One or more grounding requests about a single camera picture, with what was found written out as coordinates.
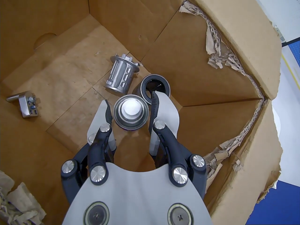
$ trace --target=white wall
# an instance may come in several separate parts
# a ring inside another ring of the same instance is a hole
[[[257,0],[285,40],[300,37],[300,0]]]
[[[296,62],[286,54],[284,58]],[[278,94],[272,102],[280,119],[279,141],[283,148],[279,180],[300,186],[300,89],[283,58],[280,73]]]

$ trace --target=metal cylindrical part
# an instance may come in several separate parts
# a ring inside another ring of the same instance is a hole
[[[132,94],[140,96],[151,105],[151,96],[154,91],[165,93],[168,97],[170,96],[171,88],[166,78],[156,74],[148,75],[134,88]]]
[[[110,60],[114,65],[105,87],[127,94],[133,74],[139,72],[138,63],[133,63],[132,57],[128,57],[125,54],[123,54],[122,57],[115,55],[111,57]]]
[[[141,128],[148,119],[149,108],[139,96],[128,94],[117,100],[113,108],[116,124],[129,131]]]
[[[6,98],[6,101],[7,101],[7,102],[13,102],[13,101],[18,100],[18,98],[19,98],[19,94],[13,94],[13,95],[11,95],[11,96],[8,96],[8,97]]]

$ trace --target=cardboard flap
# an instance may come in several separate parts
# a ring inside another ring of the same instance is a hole
[[[178,141],[194,154],[205,156],[238,136],[251,121],[260,100],[189,106],[179,112]]]
[[[141,61],[184,0],[89,0],[91,15]]]
[[[89,14],[88,0],[0,0],[1,80],[34,53],[41,36],[59,35]]]
[[[231,181],[222,187],[216,198],[218,201],[211,207],[210,214],[214,224],[246,223],[266,185],[278,177],[281,154],[282,148],[277,137],[272,104],[269,101],[263,107],[247,141],[236,152],[242,167],[239,171],[233,172],[230,167],[232,165],[229,164],[228,169],[223,166],[219,172],[219,174],[223,170],[224,173],[231,172]],[[212,183],[212,185],[218,184],[216,180]],[[238,210],[239,215],[237,216],[236,212],[229,212],[228,207],[232,211]]]
[[[196,106],[258,98],[251,80],[224,66],[208,64],[207,22],[201,16],[177,12],[157,38],[142,63],[164,76],[182,106]]]
[[[277,95],[281,41],[255,0],[195,0],[241,56],[270,99]]]

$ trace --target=screw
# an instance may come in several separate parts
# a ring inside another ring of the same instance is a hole
[[[194,155],[193,162],[197,167],[203,167],[205,165],[205,160],[200,155]]]
[[[192,225],[191,211],[181,203],[173,204],[168,210],[169,225]]]
[[[172,173],[173,179],[179,184],[185,184],[188,181],[188,174],[182,167],[176,167]]]
[[[64,164],[62,164],[62,167],[61,167],[62,172],[69,173],[74,169],[74,166],[75,166],[74,162],[72,160],[68,160]]]
[[[101,132],[108,132],[110,129],[110,124],[109,123],[104,123],[100,125],[100,131]]]
[[[107,225],[109,221],[109,210],[105,203],[94,202],[83,215],[84,224],[88,225]]]
[[[163,128],[165,128],[166,124],[160,120],[156,121],[154,123],[154,127],[158,130],[162,130]]]
[[[34,102],[35,101],[35,97],[32,97],[32,96],[30,96],[28,99],[29,99],[30,102]]]
[[[106,170],[103,166],[95,166],[90,174],[90,179],[93,182],[100,182],[104,179]]]

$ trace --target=cardboard box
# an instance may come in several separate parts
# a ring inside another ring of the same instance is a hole
[[[59,224],[68,209],[61,164],[85,143],[103,99],[110,56],[130,54],[170,83],[178,140],[209,166],[204,202],[214,224],[245,224],[280,174],[271,109],[281,42],[255,0],[0,0],[1,170],[25,182]],[[5,96],[31,90],[40,117]],[[144,127],[113,124],[115,163],[154,169]]]

